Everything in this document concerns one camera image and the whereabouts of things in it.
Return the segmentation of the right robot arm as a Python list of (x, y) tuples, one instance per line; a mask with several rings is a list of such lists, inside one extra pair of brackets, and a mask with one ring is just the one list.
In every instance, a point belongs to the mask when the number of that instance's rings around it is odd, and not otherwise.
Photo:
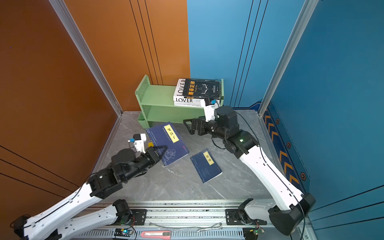
[(223, 106), (205, 116), (186, 119), (183, 124), (191, 135), (211, 135), (223, 141), (224, 149), (235, 155), (258, 177), (275, 204), (267, 210), (268, 218), (283, 235), (290, 235), (316, 203), (310, 193), (303, 193), (283, 175), (261, 148), (254, 131), (240, 129), (240, 113)]

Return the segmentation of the white LOVER magazine book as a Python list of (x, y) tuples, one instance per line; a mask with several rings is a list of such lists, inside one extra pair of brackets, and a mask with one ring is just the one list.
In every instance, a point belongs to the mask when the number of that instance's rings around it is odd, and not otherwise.
[[(192, 98), (186, 98), (182, 96), (184, 85), (185, 85), (185, 80), (186, 79), (179, 79), (174, 95), (173, 95), (173, 101), (174, 102), (180, 102), (180, 103), (186, 103), (186, 104), (201, 104), (201, 100), (203, 99), (192, 99)], [(222, 96), (222, 82), (221, 82), (221, 97), (218, 101), (219, 104), (221, 104), (221, 100), (223, 99)]]

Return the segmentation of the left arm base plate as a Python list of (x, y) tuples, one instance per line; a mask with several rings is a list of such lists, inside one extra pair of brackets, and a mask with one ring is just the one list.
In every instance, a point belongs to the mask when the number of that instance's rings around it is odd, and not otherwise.
[(147, 218), (146, 209), (132, 209), (132, 214), (129, 217), (129, 221), (126, 223), (127, 226), (144, 226)]

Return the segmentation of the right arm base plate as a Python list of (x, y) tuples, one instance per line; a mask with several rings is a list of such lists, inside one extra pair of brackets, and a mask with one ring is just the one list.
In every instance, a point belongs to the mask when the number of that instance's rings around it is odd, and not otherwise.
[(226, 209), (226, 223), (229, 226), (234, 225), (267, 225), (267, 221), (252, 220), (244, 210), (239, 209)]

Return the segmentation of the black book with gold title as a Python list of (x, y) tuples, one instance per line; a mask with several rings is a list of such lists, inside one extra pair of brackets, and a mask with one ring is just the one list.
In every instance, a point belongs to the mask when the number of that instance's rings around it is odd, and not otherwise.
[(183, 97), (192, 99), (215, 99), (221, 97), (221, 81), (186, 79)]

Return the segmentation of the dark blue book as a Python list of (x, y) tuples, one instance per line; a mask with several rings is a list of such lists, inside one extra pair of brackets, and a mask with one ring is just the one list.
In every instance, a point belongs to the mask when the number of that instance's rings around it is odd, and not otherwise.
[(176, 131), (176, 128), (170, 122), (148, 128), (146, 132), (154, 146), (168, 147), (162, 157), (162, 162), (165, 167), (190, 153), (181, 136)]
[(213, 155), (208, 149), (202, 150), (201, 152), (191, 156), (190, 159), (203, 184), (223, 173), (222, 169), (214, 160)]

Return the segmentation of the white book with brown blocks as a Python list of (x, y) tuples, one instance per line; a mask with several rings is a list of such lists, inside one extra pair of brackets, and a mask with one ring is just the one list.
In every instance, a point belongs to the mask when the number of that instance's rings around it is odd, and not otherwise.
[(186, 103), (180, 103), (180, 102), (174, 102), (174, 106), (177, 107), (189, 107), (189, 108), (204, 108), (206, 106), (203, 106), (201, 104), (186, 104)]

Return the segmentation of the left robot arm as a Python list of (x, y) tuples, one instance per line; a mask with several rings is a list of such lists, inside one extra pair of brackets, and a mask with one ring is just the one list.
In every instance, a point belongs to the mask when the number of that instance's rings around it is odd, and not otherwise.
[(77, 215), (121, 190), (129, 180), (146, 174), (162, 160), (167, 149), (167, 146), (154, 146), (143, 153), (123, 149), (74, 193), (40, 214), (20, 216), (10, 227), (21, 240), (69, 240), (98, 227), (125, 224), (133, 215), (125, 200), (117, 200), (92, 214)]

